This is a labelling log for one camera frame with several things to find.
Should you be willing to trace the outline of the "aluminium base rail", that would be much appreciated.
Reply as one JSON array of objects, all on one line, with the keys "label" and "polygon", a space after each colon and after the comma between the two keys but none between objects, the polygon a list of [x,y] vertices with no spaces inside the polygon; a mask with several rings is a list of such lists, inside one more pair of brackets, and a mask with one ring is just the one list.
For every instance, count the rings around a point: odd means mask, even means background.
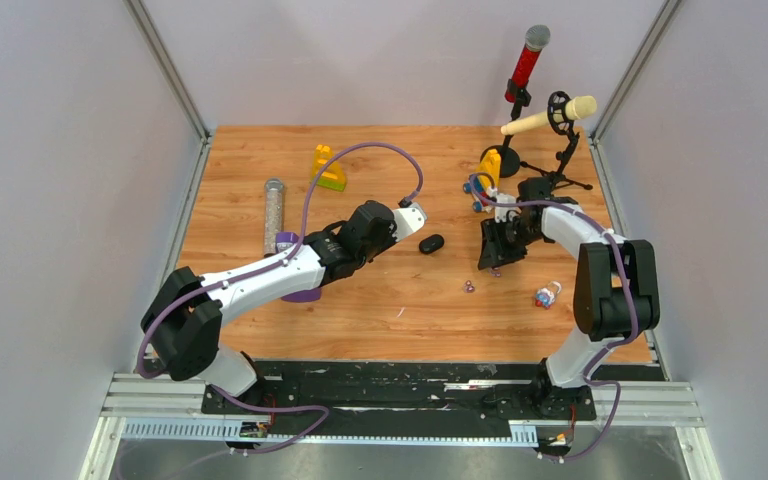
[{"label": "aluminium base rail", "polygon": [[259,415],[116,374],[83,479],[718,479],[690,385],[608,365],[543,410],[527,363],[263,361]]}]

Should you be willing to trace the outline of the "colourful toy block pile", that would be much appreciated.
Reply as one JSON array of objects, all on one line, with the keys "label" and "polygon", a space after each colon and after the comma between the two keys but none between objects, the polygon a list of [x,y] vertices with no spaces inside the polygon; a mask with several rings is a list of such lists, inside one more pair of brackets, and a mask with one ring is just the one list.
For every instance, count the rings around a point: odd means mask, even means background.
[{"label": "colourful toy block pile", "polygon": [[501,164],[502,157],[498,149],[489,148],[482,155],[475,172],[463,184],[463,192],[472,197],[471,209],[475,213],[490,212],[493,209],[489,201],[496,200]]}]

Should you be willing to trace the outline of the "cream microphone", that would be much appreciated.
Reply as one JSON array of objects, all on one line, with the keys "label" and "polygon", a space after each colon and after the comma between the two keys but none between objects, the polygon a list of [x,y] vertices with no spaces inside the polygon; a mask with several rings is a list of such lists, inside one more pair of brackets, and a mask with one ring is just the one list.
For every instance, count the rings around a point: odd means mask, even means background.
[{"label": "cream microphone", "polygon": [[598,103],[593,96],[577,96],[562,101],[560,107],[548,108],[543,113],[510,121],[500,127],[500,132],[505,136],[516,135],[546,125],[574,122],[593,115],[597,109]]}]

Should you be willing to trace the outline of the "black earbud charging case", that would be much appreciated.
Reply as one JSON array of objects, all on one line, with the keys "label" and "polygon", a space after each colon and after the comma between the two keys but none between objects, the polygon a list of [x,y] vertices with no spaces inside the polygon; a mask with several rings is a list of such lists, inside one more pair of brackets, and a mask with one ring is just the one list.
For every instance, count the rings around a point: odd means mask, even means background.
[{"label": "black earbud charging case", "polygon": [[423,255],[430,255],[440,250],[444,245],[445,239],[441,234],[432,234],[419,242],[418,251]]}]

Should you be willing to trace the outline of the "black tripod mic stand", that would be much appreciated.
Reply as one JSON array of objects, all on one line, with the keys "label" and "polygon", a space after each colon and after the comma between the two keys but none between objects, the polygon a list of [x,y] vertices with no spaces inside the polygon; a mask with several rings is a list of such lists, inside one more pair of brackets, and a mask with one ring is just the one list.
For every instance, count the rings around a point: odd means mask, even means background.
[{"label": "black tripod mic stand", "polygon": [[[570,97],[564,91],[555,91],[550,95],[548,99],[547,109],[552,107],[560,107],[562,101],[570,100],[572,98],[573,97]],[[542,177],[547,178],[550,182],[552,190],[570,187],[570,186],[577,186],[587,191],[590,191],[593,189],[592,184],[572,180],[568,178],[567,175],[565,174],[566,167],[568,166],[572,158],[572,155],[575,153],[578,147],[579,139],[580,139],[580,134],[574,130],[576,121],[561,123],[559,125],[555,125],[555,124],[549,125],[555,134],[559,136],[564,136],[568,140],[568,143],[565,149],[562,151],[558,151],[555,154],[555,158],[558,161],[558,166],[555,170],[545,170],[543,168],[529,164],[525,161],[520,162],[521,167],[529,170],[534,170],[538,172]]]}]

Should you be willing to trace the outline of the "yellow green toy block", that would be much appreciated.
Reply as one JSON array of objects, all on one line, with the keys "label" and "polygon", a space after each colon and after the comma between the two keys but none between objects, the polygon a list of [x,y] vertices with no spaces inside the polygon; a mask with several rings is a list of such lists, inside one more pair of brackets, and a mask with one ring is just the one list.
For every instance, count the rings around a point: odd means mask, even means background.
[{"label": "yellow green toy block", "polygon": [[343,192],[347,186],[347,177],[342,166],[337,162],[326,164],[333,158],[334,152],[328,145],[319,144],[313,153],[311,182],[318,187]]}]

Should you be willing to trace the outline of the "clear glitter tube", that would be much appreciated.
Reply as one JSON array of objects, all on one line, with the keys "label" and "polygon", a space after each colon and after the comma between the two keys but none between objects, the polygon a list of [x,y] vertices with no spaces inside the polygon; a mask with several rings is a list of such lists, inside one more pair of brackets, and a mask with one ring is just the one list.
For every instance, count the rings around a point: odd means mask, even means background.
[{"label": "clear glitter tube", "polygon": [[264,184],[264,236],[263,253],[271,256],[276,251],[276,235],[283,228],[285,185],[277,177]]}]

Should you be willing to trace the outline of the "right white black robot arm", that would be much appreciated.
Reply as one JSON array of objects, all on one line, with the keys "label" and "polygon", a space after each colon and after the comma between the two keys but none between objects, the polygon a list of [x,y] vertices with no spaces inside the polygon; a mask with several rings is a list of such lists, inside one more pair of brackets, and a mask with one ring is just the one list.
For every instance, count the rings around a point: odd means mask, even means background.
[{"label": "right white black robot arm", "polygon": [[553,195],[544,178],[529,178],[518,191],[511,196],[489,187],[478,196],[478,204],[493,212],[481,223],[478,267],[520,261],[537,241],[558,244],[575,259],[575,325],[562,346],[540,362],[520,396],[539,418],[568,418],[583,410],[601,363],[658,325],[654,247],[602,226],[576,200]]}]

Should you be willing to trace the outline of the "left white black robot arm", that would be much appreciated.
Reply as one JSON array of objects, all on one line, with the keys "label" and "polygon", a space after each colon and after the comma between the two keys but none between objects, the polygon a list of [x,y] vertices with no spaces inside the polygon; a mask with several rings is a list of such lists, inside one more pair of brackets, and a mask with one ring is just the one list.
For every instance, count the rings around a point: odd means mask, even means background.
[{"label": "left white black robot arm", "polygon": [[228,392],[243,413],[258,411],[266,386],[253,362],[220,341],[225,325],[242,314],[301,291],[351,277],[357,270],[418,232],[427,217],[419,204],[390,209],[368,200],[351,217],[303,237],[299,243],[257,262],[217,273],[170,273],[144,314],[140,327],[159,359],[145,378],[166,374],[174,381],[199,378]]}]

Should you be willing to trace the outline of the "red microphone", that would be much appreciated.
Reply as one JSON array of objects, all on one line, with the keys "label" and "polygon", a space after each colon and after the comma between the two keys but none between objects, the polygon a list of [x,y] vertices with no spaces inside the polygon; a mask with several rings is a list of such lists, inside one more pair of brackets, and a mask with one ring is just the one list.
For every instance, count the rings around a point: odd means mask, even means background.
[{"label": "red microphone", "polygon": [[514,103],[517,92],[527,86],[539,56],[550,39],[551,31],[546,25],[533,25],[526,31],[524,47],[507,84],[505,99],[509,103]]}]

